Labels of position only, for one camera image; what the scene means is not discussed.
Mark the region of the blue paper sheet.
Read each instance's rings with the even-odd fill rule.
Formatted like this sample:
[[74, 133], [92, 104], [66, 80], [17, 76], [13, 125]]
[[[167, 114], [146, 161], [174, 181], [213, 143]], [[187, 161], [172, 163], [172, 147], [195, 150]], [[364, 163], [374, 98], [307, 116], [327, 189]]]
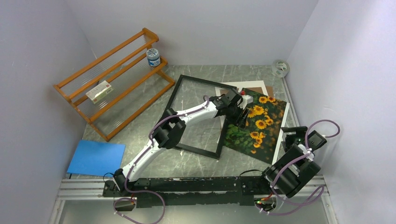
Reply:
[[125, 149], [124, 144], [80, 140], [67, 173], [103, 176], [120, 168]]

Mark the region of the white red small box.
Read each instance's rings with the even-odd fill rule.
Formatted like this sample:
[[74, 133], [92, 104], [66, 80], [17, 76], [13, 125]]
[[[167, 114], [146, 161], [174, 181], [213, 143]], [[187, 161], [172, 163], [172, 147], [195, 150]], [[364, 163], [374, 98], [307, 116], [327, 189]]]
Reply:
[[89, 90], [85, 95], [94, 103], [97, 104], [102, 98], [113, 91], [113, 87], [107, 82], [103, 81]]

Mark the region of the clear tape roll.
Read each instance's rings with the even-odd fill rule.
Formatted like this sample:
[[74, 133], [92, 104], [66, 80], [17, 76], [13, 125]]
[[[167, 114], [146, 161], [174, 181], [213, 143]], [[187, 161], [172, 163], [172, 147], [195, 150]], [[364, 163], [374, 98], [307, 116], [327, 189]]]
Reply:
[[275, 60], [271, 65], [271, 73], [275, 77], [283, 78], [290, 72], [289, 64], [284, 60]]

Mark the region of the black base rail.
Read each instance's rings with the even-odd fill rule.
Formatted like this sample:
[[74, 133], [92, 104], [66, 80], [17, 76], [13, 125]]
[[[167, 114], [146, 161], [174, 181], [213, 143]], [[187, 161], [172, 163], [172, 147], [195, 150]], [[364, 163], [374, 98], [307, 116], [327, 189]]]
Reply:
[[105, 181], [105, 198], [135, 197], [138, 208], [177, 205], [238, 204], [251, 206], [270, 194], [269, 183], [260, 176], [191, 178], [141, 178], [128, 184], [133, 192], [119, 192], [113, 180]]

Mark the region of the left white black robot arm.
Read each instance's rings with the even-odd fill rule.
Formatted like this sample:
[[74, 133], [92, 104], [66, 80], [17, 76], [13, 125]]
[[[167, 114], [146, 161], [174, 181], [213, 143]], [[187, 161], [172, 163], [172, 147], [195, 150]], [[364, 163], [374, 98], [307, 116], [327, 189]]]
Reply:
[[181, 111], [167, 109], [162, 118], [150, 130], [148, 142], [143, 149], [124, 167], [116, 170], [113, 175], [115, 190], [122, 196], [133, 192], [134, 184], [143, 170], [163, 151], [175, 148], [180, 142], [187, 126], [207, 119], [224, 116], [235, 125], [245, 124], [248, 104], [253, 97], [231, 89], [225, 95], [203, 97], [203, 103]]

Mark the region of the orange wooden rack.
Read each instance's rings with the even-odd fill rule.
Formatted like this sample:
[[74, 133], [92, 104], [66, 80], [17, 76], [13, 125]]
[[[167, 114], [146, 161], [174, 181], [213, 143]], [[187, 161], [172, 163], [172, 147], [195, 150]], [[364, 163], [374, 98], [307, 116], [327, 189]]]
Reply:
[[[164, 57], [158, 66], [148, 63], [146, 51], [158, 41], [157, 34], [143, 28], [54, 89], [101, 138], [110, 141], [175, 85], [163, 71], [168, 63]], [[85, 94], [103, 81], [113, 91], [94, 104]]]

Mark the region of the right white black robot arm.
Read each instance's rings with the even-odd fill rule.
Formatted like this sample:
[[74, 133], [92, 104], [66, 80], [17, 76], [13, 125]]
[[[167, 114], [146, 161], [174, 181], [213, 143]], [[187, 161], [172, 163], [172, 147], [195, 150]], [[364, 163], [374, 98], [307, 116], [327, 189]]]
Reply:
[[320, 170], [313, 161], [314, 151], [327, 143], [325, 137], [317, 131], [307, 133], [308, 127], [282, 127], [285, 134], [281, 142], [285, 154], [271, 167], [264, 170], [262, 178], [257, 180], [257, 189], [264, 194], [272, 189], [292, 198]]

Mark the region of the blue white jar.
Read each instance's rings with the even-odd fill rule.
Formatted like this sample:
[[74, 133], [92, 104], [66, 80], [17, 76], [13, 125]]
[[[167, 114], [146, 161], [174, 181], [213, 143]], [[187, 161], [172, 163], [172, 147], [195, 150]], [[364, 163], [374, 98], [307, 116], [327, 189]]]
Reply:
[[158, 66], [161, 63], [159, 51], [155, 48], [150, 48], [146, 51], [148, 64], [152, 67]]

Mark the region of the black picture frame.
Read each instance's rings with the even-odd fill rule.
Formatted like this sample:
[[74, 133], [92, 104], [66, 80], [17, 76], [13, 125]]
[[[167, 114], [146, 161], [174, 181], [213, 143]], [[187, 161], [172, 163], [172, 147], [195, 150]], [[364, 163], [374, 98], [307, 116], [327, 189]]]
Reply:
[[[183, 80], [185, 79], [199, 84], [222, 88], [227, 90], [227, 93], [212, 97], [205, 95], [203, 96], [204, 103], [187, 110], [176, 112], [171, 108], [171, 106], [179, 92], [179, 88], [182, 85]], [[176, 148], [213, 159], [219, 159], [224, 145], [224, 140], [226, 138], [228, 125], [232, 124], [237, 127], [244, 126], [244, 122], [247, 117], [247, 110], [244, 103], [249, 104], [251, 99], [250, 96], [248, 96], [247, 99], [244, 97], [245, 96], [241, 95], [235, 86], [180, 75], [163, 112], [162, 120], [160, 120], [150, 132], [150, 139], [155, 140], [158, 143], [159, 148]], [[215, 152], [180, 143], [188, 124], [220, 116], [223, 117], [223, 124]]]

